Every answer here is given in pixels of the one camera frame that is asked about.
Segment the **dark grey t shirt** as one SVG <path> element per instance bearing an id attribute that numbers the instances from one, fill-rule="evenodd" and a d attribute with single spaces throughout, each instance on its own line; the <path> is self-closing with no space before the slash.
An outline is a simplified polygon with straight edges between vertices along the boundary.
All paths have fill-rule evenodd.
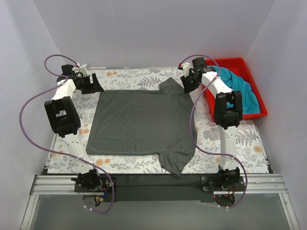
<path id="1" fill-rule="evenodd" d="M 193 158 L 197 138 L 189 125 L 193 101 L 173 78 L 159 90 L 111 90 L 99 96 L 86 146 L 89 155 L 157 154 L 179 177 Z"/>

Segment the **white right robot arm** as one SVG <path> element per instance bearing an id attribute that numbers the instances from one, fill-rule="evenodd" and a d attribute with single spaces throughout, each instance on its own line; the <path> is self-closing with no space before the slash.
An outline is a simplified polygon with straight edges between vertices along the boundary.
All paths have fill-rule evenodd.
<path id="1" fill-rule="evenodd" d="M 203 57 L 195 58 L 191 64 L 181 62 L 180 78 L 184 92 L 190 93 L 202 84 L 215 97 L 213 119 L 220 132 L 221 153 L 218 172 L 201 178 L 203 191 L 222 190 L 233 192 L 240 182 L 241 165 L 236 157 L 236 133 L 243 118 L 242 94 L 229 88 L 220 78 L 220 69 L 206 65 Z"/>

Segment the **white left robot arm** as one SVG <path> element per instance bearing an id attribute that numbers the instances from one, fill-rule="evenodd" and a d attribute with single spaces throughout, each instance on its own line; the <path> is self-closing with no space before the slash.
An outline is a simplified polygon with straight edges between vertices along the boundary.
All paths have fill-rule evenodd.
<path id="1" fill-rule="evenodd" d="M 88 73 L 88 65 L 79 63 L 76 66 L 63 65 L 62 76 L 58 77 L 59 86 L 50 101 L 44 103 L 44 107 L 55 134 L 58 134 L 68 147 L 70 154 L 75 156 L 77 178 L 72 180 L 82 188 L 96 192 L 102 186 L 99 172 L 83 160 L 91 162 L 82 143 L 80 128 L 81 120 L 73 104 L 72 96 L 75 90 L 82 94 L 103 92 L 96 74 Z"/>

